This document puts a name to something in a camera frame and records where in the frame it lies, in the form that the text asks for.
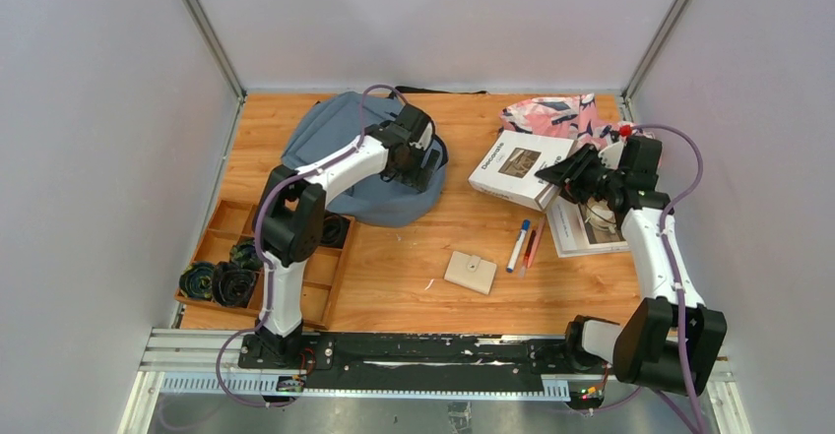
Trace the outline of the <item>white coffee cover book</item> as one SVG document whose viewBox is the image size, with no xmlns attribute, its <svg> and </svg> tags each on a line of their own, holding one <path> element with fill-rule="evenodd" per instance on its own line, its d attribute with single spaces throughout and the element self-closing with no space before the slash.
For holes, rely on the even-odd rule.
<svg viewBox="0 0 835 434">
<path fill-rule="evenodd" d="M 577 205 L 557 197 L 547 211 L 547 220 L 559 258 L 629 252 L 605 202 L 591 199 Z"/>
</svg>

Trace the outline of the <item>white Decorate Furniture book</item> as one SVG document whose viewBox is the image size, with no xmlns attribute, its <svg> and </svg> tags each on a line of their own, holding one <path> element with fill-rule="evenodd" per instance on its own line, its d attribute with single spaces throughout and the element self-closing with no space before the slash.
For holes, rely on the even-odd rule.
<svg viewBox="0 0 835 434">
<path fill-rule="evenodd" d="M 468 181 L 489 196 L 544 212 L 556 188 L 536 173 L 566 159 L 574 145 L 572 139 L 503 130 Z"/>
</svg>

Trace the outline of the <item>pink floral cloth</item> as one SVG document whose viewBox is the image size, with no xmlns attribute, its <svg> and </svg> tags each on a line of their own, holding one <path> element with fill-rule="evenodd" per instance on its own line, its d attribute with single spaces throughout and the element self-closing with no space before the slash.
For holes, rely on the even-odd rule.
<svg viewBox="0 0 835 434">
<path fill-rule="evenodd" d="M 567 152 L 586 144 L 601 151 L 631 136 L 653 136 L 628 122 L 604 120 L 592 93 L 524 99 L 504 107 L 499 119 L 498 145 L 536 152 Z"/>
</svg>

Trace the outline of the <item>green patterned rolled sock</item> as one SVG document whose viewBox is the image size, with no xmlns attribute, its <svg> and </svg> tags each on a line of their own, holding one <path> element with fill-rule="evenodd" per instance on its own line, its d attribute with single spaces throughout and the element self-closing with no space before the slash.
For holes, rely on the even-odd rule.
<svg viewBox="0 0 835 434">
<path fill-rule="evenodd" d="M 211 301 L 216 265 L 211 262 L 191 263 L 180 275 L 178 287 L 188 298 Z"/>
</svg>

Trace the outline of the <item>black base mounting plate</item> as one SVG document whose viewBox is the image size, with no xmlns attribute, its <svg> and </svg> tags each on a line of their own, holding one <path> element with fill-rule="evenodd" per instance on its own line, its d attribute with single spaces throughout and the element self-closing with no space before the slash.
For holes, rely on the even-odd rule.
<svg viewBox="0 0 835 434">
<path fill-rule="evenodd" d="M 612 379 L 602 361 L 572 362 L 562 336 L 310 333 L 273 355 L 244 338 L 237 367 L 298 376 L 308 393 L 576 398 Z"/>
</svg>

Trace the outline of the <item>green dark rolled sock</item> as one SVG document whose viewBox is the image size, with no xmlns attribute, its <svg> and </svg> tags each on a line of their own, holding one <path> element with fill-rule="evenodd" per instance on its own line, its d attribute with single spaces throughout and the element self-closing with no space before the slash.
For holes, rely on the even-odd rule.
<svg viewBox="0 0 835 434">
<path fill-rule="evenodd" d="M 258 257 L 253 237 L 243 238 L 229 250 L 229 259 L 241 269 L 251 272 L 259 272 L 263 262 Z"/>
</svg>

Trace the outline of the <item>beige snap wallet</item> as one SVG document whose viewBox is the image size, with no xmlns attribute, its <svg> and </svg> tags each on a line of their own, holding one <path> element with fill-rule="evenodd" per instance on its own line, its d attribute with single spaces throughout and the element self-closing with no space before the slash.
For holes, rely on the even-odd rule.
<svg viewBox="0 0 835 434">
<path fill-rule="evenodd" d="M 444 279 L 483 295 L 489 295 L 497 265 L 479 256 L 454 251 Z"/>
</svg>

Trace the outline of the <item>pink pen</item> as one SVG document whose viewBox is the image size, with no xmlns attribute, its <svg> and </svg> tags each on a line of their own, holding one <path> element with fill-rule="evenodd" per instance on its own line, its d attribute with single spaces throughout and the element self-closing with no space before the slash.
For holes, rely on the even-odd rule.
<svg viewBox="0 0 835 434">
<path fill-rule="evenodd" d="M 536 256 L 536 252 L 539 248 L 545 225 L 546 225 L 546 215 L 542 215 L 541 218 L 539 219 L 536 227 L 535 227 L 535 230 L 538 233 L 537 233 L 537 237 L 535 238 L 535 241 L 534 241 L 534 247 L 533 247 L 533 251 L 532 251 L 532 254 L 531 254 L 531 257 L 530 257 L 530 261 L 529 261 L 529 264 L 530 264 L 529 268 L 532 266 L 532 264 L 534 262 L 534 258 Z"/>
</svg>

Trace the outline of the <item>blue cap marker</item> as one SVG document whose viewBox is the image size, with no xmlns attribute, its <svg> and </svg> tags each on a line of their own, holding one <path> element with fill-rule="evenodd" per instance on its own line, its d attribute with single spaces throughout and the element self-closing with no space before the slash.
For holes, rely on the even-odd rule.
<svg viewBox="0 0 835 434">
<path fill-rule="evenodd" d="M 521 255 L 521 252 L 522 252 L 522 247 L 526 242 L 527 234 L 528 234 L 528 231 L 530 229 L 530 226 L 531 226 L 531 222 L 528 219 L 524 219 L 521 226 L 520 226 L 517 238 L 514 242 L 512 252 L 510 254 L 507 265 L 505 267 L 505 270 L 506 270 L 507 273 L 513 273 L 515 268 L 516 268 L 518 259 Z"/>
</svg>

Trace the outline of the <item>aluminium frame rail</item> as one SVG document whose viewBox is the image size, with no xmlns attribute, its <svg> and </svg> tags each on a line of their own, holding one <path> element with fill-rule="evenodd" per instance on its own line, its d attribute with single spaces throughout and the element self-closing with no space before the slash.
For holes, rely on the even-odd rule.
<svg viewBox="0 0 835 434">
<path fill-rule="evenodd" d="M 309 333 L 280 364 L 230 331 L 155 329 L 122 433 L 687 433 L 689 402 L 577 369 L 559 336 Z"/>
</svg>

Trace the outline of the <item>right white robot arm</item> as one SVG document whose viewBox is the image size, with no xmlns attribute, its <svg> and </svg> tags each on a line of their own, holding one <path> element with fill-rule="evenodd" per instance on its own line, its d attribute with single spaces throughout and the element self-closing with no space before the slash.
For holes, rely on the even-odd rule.
<svg viewBox="0 0 835 434">
<path fill-rule="evenodd" d="M 578 316 L 566 328 L 562 358 L 575 372 L 604 363 L 623 383 L 700 396 L 727 334 L 725 315 L 707 307 L 692 284 L 675 235 L 675 199 L 657 190 L 661 141 L 632 135 L 615 167 L 590 144 L 537 172 L 561 198 L 595 199 L 613 213 L 639 278 L 641 301 L 621 326 Z"/>
</svg>

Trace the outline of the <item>wooden compartment tray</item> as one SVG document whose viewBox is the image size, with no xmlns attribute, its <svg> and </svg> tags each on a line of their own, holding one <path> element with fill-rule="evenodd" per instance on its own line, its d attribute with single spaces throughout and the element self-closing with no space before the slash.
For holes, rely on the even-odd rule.
<svg viewBox="0 0 835 434">
<path fill-rule="evenodd" d="M 222 200 L 209 219 L 192 257 L 198 261 L 229 262 L 229 250 L 243 238 L 253 237 L 257 206 L 246 202 Z M 300 307 L 307 329 L 326 330 L 330 325 L 339 291 L 353 246 L 354 219 L 343 249 L 319 246 L 304 270 Z M 223 307 L 212 298 L 203 301 L 186 297 L 178 284 L 174 298 L 184 305 L 178 327 L 192 330 L 232 330 L 251 328 L 262 308 L 264 272 L 255 272 L 256 286 L 246 307 Z"/>
</svg>

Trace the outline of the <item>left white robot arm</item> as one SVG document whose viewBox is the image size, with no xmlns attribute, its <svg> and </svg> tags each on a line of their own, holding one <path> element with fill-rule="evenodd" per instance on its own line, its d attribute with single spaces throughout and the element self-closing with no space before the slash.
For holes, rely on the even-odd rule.
<svg viewBox="0 0 835 434">
<path fill-rule="evenodd" d="M 406 104 L 394 119 L 367 126 L 330 155 L 298 169 L 273 169 L 254 221 L 265 271 L 254 334 L 275 366 L 292 367 L 301 356 L 303 274 L 319 246 L 327 205 L 372 175 L 426 192 L 442 158 L 434 139 L 432 119 Z"/>
</svg>

